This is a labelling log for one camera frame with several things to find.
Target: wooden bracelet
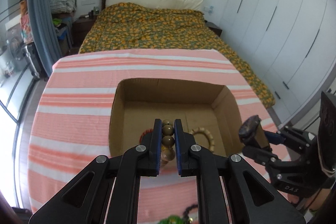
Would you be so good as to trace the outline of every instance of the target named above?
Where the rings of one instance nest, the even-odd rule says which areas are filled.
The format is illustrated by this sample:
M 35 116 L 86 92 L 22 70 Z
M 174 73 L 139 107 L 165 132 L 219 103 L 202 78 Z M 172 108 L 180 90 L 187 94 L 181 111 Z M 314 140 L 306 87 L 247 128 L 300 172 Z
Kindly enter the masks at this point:
M 199 127 L 199 128 L 191 130 L 189 133 L 192 135 L 196 135 L 196 134 L 204 135 L 209 142 L 210 152 L 211 153 L 215 152 L 215 140 L 213 139 L 213 136 L 209 130 L 205 129 L 204 127 Z

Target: white wardrobe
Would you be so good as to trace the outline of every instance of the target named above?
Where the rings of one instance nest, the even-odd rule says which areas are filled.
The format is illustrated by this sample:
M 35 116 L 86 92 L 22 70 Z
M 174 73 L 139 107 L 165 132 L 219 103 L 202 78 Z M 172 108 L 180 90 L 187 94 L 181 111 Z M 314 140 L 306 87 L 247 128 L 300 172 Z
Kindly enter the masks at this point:
M 273 92 L 288 122 L 316 93 L 336 58 L 336 0 L 228 0 L 221 38 Z

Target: wardrobe handle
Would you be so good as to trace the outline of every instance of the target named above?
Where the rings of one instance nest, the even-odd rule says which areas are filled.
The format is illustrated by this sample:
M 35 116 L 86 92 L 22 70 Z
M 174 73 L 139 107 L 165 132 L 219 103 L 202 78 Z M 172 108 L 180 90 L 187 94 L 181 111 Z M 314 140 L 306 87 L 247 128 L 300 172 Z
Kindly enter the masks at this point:
M 314 45 L 314 43 L 315 43 L 315 41 L 316 41 L 316 38 L 317 38 L 317 36 L 319 35 L 319 32 L 320 32 L 320 29 L 317 31 L 316 37 L 315 37 L 315 39 L 314 39 L 314 41 L 313 41 L 313 44 L 311 44 L 311 46 L 310 46 L 310 48 L 309 48 L 309 51 L 307 52 L 305 58 L 306 58 L 306 57 L 308 56 L 308 54 L 310 53 L 310 50 L 311 50 L 311 48 L 313 47 L 313 45 Z
M 281 99 L 281 97 L 279 96 L 279 94 L 276 91 L 274 93 L 279 99 Z
M 240 1 L 240 4 L 239 4 L 238 10 L 237 10 L 237 13 L 239 12 L 239 9 L 240 9 L 240 7 L 241 7 L 241 5 L 242 5 L 242 2 L 243 2 L 243 0 Z
M 286 83 L 284 81 L 282 81 L 282 83 L 285 85 L 286 89 L 289 90 L 289 87 L 286 85 Z
M 270 24 L 271 24 L 271 22 L 272 22 L 272 19 L 273 19 L 273 17 L 274 17 L 274 14 L 275 14 L 275 11 L 277 10 L 277 8 L 278 8 L 278 6 L 275 6 L 275 9 L 274 9 L 273 15 L 272 15 L 272 17 L 271 17 L 271 20 L 269 21 L 269 24 L 268 24 L 268 26 L 267 26 L 267 29 L 266 29 L 266 31 L 268 30 L 268 27 L 269 27 L 269 25 L 270 25 Z

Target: wooden floor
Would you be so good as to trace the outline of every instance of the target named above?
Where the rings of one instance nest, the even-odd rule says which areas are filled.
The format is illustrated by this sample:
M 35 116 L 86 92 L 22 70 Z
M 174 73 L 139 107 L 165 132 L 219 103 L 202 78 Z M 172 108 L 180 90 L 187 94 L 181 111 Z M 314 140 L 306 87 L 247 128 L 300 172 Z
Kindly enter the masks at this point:
M 19 135 L 20 141 L 18 140 L 18 147 L 16 148 L 16 161 L 18 165 L 18 175 L 19 185 L 17 185 L 17 194 L 20 204 L 20 196 L 22 200 L 22 206 L 25 209 L 31 210 L 31 205 L 29 201 L 28 193 L 28 180 L 27 180 L 27 159 L 28 159 L 28 145 L 30 139 L 30 133 L 33 126 L 34 116 L 39 104 L 41 95 L 46 86 L 47 82 L 39 80 L 33 91 L 31 92 L 30 98 L 26 105 L 26 109 L 23 115 L 22 123 L 20 125 Z

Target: storage box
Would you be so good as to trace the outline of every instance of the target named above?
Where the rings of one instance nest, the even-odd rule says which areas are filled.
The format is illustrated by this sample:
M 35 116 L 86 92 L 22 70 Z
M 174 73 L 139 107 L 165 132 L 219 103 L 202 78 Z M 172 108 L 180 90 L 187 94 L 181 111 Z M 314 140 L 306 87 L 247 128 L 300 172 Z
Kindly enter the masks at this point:
M 138 145 L 141 134 L 153 128 L 154 120 L 181 119 L 184 132 L 204 127 L 215 140 L 215 154 L 239 153 L 243 145 L 238 130 L 242 124 L 236 100 L 224 85 L 174 80 L 126 79 L 118 84 L 110 120 L 111 156 L 122 155 Z M 205 136 L 196 142 L 209 147 Z

